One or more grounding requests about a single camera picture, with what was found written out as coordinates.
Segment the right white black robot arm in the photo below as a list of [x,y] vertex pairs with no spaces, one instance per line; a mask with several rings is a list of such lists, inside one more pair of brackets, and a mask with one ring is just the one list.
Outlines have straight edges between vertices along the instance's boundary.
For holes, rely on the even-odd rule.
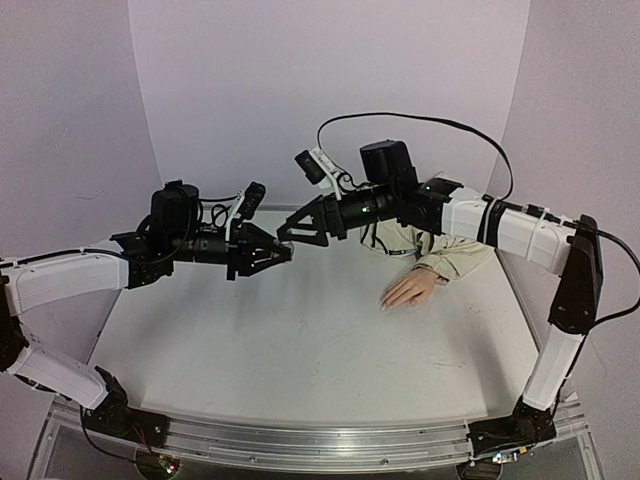
[[351,230],[368,249],[414,265],[385,293],[385,305],[428,296],[437,283],[464,276],[488,253],[500,251],[535,263],[558,276],[549,333],[511,414],[476,421],[467,437],[474,460],[502,463],[508,455],[554,438],[554,415],[597,314],[603,285],[595,220],[569,220],[535,205],[519,206],[482,195],[461,183],[435,177],[420,182],[408,149],[385,140],[360,151],[367,183],[346,192],[341,170],[318,148],[296,163],[322,195],[280,227],[285,241],[327,246]]

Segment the clear nail polish bottle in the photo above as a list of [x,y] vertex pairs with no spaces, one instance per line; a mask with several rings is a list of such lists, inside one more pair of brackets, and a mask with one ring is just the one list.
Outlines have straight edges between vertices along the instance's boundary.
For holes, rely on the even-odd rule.
[[288,257],[292,257],[295,251],[295,248],[292,242],[281,242],[280,249],[281,249],[281,254],[283,256],[288,256]]

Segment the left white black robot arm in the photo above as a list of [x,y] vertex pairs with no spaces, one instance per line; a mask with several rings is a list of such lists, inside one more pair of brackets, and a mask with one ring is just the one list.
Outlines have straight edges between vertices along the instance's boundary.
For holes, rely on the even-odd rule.
[[46,347],[20,315],[66,298],[149,286],[171,276],[177,262],[222,265],[229,281],[289,262],[292,247],[251,222],[265,194],[263,185],[251,183],[217,226],[204,221],[198,188],[175,180],[153,193],[136,230],[115,234],[103,246],[2,261],[2,371],[76,402],[83,418],[97,420],[113,436],[131,433],[136,414],[116,377]]

